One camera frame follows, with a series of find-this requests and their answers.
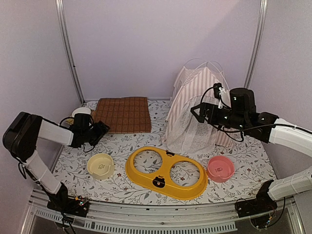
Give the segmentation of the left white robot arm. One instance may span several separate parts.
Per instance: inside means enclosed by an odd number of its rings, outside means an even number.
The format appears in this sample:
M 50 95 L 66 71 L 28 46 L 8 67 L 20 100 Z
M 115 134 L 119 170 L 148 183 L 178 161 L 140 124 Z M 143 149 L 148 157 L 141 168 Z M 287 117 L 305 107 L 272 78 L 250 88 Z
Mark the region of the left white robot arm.
M 73 124 L 66 128 L 42 116 L 20 112 L 4 133 L 2 142 L 11 156 L 25 167 L 35 181 L 46 192 L 55 195 L 53 203 L 61 211 L 67 212 L 73 206 L 72 200 L 65 194 L 58 193 L 62 184 L 40 158 L 37 151 L 38 139 L 72 148 L 80 148 L 86 143 L 96 146 L 109 130 L 104 122 L 94 122 L 90 114 L 75 114 Z

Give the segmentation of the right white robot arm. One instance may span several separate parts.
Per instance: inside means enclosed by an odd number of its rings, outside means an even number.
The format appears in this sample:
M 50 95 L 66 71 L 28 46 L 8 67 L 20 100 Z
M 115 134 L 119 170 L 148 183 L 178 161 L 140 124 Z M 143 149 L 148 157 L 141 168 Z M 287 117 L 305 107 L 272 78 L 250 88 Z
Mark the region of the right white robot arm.
M 277 115 L 256 112 L 254 93 L 246 88 L 227 92 L 220 84 L 212 87 L 218 104 L 204 101 L 190 109 L 200 123 L 207 123 L 224 133 L 248 135 L 264 143 L 278 144 L 312 155 L 311 131 L 293 125 Z M 255 212 L 261 213 L 272 201 L 311 190 L 312 169 L 307 168 L 283 179 L 270 180 L 261 186 L 252 202 Z

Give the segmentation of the pink striped pet tent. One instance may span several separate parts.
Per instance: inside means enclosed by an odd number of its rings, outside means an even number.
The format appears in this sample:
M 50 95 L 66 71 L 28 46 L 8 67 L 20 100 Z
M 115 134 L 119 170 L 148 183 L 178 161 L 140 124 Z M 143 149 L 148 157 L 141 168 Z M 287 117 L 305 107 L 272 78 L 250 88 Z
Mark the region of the pink striped pet tent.
M 171 107 L 165 120 L 165 133 L 162 138 L 163 143 L 170 151 L 182 154 L 204 154 L 213 151 L 215 146 L 225 148 L 234 146 L 233 134 L 227 135 L 217 130 L 216 125 L 211 126 L 207 122 L 199 123 L 191 114 L 191 108 L 202 102 L 195 104 L 194 101 L 191 101 L 179 109 L 175 103 L 175 95 L 176 79 L 170 98 Z

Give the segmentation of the brown checkered mat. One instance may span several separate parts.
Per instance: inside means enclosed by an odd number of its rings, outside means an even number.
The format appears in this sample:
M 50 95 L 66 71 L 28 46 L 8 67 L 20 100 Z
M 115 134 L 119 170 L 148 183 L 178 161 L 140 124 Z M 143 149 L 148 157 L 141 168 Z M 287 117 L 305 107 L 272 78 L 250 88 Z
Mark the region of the brown checkered mat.
M 152 130 L 146 97 L 102 98 L 93 111 L 93 119 L 108 125 L 113 134 L 150 133 Z

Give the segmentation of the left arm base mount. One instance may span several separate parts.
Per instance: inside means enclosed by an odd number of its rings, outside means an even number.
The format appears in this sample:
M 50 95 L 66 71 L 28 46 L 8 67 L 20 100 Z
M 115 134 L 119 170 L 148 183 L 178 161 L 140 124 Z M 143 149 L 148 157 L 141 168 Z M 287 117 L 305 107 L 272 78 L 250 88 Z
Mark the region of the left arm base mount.
M 60 188 L 56 194 L 52 194 L 44 189 L 45 193 L 49 197 L 47 205 L 48 209 L 58 211 L 62 214 L 75 215 L 79 217 L 86 217 L 89 211 L 89 198 L 76 196 L 70 197 L 68 195 L 67 187 L 61 183 Z

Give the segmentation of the white tent pole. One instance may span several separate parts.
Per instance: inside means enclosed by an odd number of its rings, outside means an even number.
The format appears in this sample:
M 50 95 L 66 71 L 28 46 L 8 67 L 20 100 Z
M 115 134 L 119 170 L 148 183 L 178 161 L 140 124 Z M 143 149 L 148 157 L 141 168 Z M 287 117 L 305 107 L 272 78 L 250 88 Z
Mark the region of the white tent pole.
M 195 104 L 207 102 L 218 105 L 219 98 L 214 95 L 213 85 L 221 83 L 224 89 L 229 89 L 221 65 L 216 61 L 202 61 L 195 68 L 188 68 L 187 65 L 183 65 L 176 78 L 174 98 L 178 108 L 182 109 L 191 101 Z

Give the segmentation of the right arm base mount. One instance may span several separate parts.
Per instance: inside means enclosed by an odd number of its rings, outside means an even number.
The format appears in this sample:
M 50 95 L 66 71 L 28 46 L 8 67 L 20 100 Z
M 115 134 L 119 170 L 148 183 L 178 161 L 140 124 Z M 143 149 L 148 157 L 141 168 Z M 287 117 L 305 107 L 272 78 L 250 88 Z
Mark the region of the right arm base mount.
M 276 201 L 272 200 L 269 195 L 269 186 L 273 180 L 266 181 L 262 184 L 254 199 L 242 199 L 236 201 L 234 207 L 237 211 L 238 217 L 246 217 L 257 215 L 268 211 L 277 209 Z

